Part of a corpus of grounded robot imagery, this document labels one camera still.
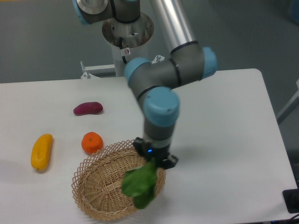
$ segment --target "woven basket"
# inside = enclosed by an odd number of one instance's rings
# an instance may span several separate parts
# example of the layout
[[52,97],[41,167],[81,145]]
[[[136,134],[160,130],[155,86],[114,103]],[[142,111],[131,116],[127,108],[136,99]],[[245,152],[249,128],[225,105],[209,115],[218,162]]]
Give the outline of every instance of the woven basket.
[[[146,162],[132,143],[132,140],[128,140],[107,146],[80,163],[71,185],[73,198],[91,218],[109,221],[137,211],[132,198],[121,192],[125,172]],[[165,175],[165,170],[159,168],[156,195],[165,184]]]

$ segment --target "yellow fruit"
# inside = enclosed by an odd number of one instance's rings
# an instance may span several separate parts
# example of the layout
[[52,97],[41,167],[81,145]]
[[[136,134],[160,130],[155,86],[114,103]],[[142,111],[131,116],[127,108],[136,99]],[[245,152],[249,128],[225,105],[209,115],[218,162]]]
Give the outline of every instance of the yellow fruit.
[[31,165],[34,169],[42,171],[47,168],[52,147],[53,137],[51,134],[43,134],[35,142],[31,153]]

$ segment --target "green leafy vegetable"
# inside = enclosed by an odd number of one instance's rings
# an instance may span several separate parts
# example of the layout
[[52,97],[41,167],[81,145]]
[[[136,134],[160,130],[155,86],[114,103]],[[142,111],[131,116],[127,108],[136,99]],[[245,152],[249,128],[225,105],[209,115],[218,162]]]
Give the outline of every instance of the green leafy vegetable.
[[154,160],[143,167],[125,173],[121,190],[128,197],[140,196],[149,192],[157,180],[157,167]]
[[142,195],[133,198],[134,206],[138,209],[144,209],[155,198],[155,184]]

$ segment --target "blue joint cap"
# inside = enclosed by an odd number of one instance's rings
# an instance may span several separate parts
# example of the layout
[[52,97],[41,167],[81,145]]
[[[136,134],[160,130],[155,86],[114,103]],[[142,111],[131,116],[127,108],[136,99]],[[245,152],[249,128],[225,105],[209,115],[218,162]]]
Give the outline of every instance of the blue joint cap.
[[218,69],[217,57],[213,50],[209,47],[204,47],[203,49],[205,56],[205,65],[204,65],[204,73],[202,79],[208,78],[215,74]]
[[89,23],[83,18],[82,14],[80,13],[80,10],[79,10],[78,5],[77,5],[77,1],[76,0],[72,0],[72,2],[73,2],[75,11],[76,11],[77,16],[78,16],[79,20],[81,21],[81,23],[83,25],[89,25]]
[[179,99],[168,87],[150,90],[143,103],[144,116],[154,125],[169,127],[174,125],[179,115]]
[[124,76],[127,78],[128,85],[130,83],[131,76],[133,75],[134,71],[144,63],[151,63],[151,60],[145,57],[137,57],[127,63],[124,71]]

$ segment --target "metal bracket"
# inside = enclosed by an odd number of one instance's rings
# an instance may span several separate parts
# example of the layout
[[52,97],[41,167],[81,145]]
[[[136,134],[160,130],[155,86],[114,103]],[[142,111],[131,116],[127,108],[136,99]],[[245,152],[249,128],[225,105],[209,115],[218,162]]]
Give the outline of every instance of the metal bracket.
[[[161,62],[164,59],[165,59],[164,56],[157,55],[152,61],[152,64]],[[83,72],[81,79],[115,77],[114,64],[88,66],[88,67],[84,66],[83,61],[81,61],[80,64]]]
[[290,113],[292,113],[297,106],[299,106],[299,80],[296,82],[298,91],[292,96],[292,98],[284,105],[280,112],[276,115],[277,123],[280,125],[284,119],[286,119]]

